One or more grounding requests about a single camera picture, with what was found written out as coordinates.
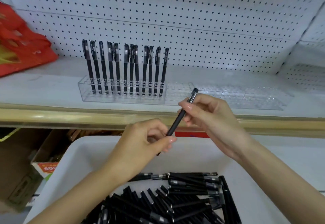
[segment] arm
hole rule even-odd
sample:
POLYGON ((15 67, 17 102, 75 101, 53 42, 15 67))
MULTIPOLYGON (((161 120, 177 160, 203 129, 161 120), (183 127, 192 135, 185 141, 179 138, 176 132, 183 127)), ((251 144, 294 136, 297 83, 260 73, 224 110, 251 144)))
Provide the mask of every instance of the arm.
POLYGON ((176 138, 165 137, 166 132, 167 127, 157 119, 127 126, 100 169, 89 173, 28 224, 81 223, 93 208, 138 174, 157 153, 171 148, 176 138))
POLYGON ((325 197, 241 128, 228 104, 197 95, 182 101, 188 126, 198 125, 237 161, 291 223, 325 223, 325 197))

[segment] person's left hand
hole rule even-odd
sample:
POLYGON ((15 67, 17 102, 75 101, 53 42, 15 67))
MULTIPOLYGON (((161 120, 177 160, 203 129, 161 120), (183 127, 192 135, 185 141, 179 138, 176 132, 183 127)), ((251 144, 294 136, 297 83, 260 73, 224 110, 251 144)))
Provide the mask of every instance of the person's left hand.
POLYGON ((159 119, 128 125, 100 170, 117 186, 123 185, 140 173, 156 154, 172 148, 171 143, 177 138, 166 137, 167 131, 159 119))

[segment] red plastic bag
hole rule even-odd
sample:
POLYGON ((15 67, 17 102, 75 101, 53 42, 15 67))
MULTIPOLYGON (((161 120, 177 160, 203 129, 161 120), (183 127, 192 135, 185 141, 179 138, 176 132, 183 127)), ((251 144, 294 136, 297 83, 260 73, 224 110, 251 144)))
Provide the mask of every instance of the red plastic bag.
POLYGON ((0 3, 0 45, 17 56, 2 61, 0 58, 0 77, 58 58, 51 49, 51 42, 45 36, 32 32, 26 22, 3 3, 0 3))

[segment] white container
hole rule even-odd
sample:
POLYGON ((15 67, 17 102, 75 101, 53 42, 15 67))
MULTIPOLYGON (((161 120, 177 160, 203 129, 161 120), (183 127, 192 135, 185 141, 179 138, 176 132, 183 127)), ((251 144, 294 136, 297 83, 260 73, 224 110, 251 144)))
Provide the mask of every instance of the white container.
MULTIPOLYGON (((99 168, 119 138, 120 136, 88 136, 71 144, 24 223, 63 196, 89 172, 99 168)), ((318 190, 325 189, 322 166, 325 161, 325 140, 272 136, 255 138, 268 145, 272 152, 318 190)), ((191 171, 218 172, 225 176, 243 224, 289 223, 248 173, 225 156, 210 139, 178 138, 169 153, 155 157, 143 170, 157 174, 191 171)), ((141 181, 127 185, 139 192, 148 187, 154 190, 162 183, 166 184, 166 181, 141 181)))

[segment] cardboard box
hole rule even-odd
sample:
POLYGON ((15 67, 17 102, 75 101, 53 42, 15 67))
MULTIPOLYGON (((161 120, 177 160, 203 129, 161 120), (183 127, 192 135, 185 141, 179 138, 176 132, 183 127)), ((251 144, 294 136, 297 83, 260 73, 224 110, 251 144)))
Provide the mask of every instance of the cardboard box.
POLYGON ((32 159, 31 164, 43 178, 52 175, 59 159, 71 144, 66 136, 67 132, 68 130, 53 129, 32 159))
POLYGON ((50 129, 21 128, 0 142, 0 213, 22 211, 42 177, 30 165, 50 129))

